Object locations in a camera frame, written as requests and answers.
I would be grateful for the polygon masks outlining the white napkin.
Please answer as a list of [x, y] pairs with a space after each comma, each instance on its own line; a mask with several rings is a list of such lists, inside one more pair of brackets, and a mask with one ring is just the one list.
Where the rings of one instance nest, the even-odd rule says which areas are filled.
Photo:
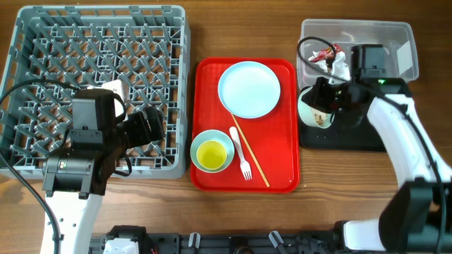
[[323, 61], [319, 61], [316, 62], [314, 64], [316, 64], [318, 67], [320, 67], [323, 71], [330, 73], [333, 70], [333, 62], [334, 60], [323, 60]]

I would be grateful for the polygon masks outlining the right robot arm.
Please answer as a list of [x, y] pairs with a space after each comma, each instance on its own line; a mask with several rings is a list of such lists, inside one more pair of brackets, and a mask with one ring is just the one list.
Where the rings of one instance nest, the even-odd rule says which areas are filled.
[[334, 44], [305, 60], [319, 77], [299, 96], [299, 117], [329, 129], [366, 119], [378, 133], [398, 191], [376, 219], [339, 222], [339, 250], [388, 253], [451, 252], [451, 168], [423, 128], [412, 93], [390, 77], [380, 44], [352, 48], [350, 63]]

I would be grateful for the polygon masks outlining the green bowl with rice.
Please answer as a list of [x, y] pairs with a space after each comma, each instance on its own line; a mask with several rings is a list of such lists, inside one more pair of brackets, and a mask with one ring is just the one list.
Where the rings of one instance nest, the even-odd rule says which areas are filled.
[[329, 128], [335, 118], [334, 114], [324, 113], [313, 107], [310, 107], [304, 97], [311, 91], [311, 87], [304, 87], [297, 100], [297, 111], [301, 122], [308, 127]]

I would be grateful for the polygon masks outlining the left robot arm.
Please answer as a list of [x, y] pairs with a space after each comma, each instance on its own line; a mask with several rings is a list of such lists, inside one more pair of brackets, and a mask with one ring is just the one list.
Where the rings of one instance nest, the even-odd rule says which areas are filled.
[[52, 151], [44, 163], [43, 189], [51, 209], [41, 253], [87, 253], [107, 181], [127, 150], [161, 140], [163, 115], [148, 106], [116, 115], [120, 96], [111, 90], [79, 90], [72, 100], [68, 147]]

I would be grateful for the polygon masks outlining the yellow plastic cup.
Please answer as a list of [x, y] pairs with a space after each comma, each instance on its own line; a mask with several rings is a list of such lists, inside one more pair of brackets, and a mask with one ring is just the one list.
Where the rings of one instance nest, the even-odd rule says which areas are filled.
[[196, 151], [198, 163], [208, 171], [219, 169], [227, 159], [227, 150], [216, 140], [207, 140]]

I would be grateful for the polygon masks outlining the red snack wrapper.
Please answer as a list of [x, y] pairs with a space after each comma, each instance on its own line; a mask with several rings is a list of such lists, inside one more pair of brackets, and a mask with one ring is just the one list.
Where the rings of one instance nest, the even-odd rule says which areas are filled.
[[344, 52], [343, 48], [337, 44], [333, 44], [334, 50], [331, 47], [322, 49], [319, 52], [313, 52], [313, 55], [309, 57], [309, 61], [316, 63], [323, 60], [334, 60], [340, 52]]

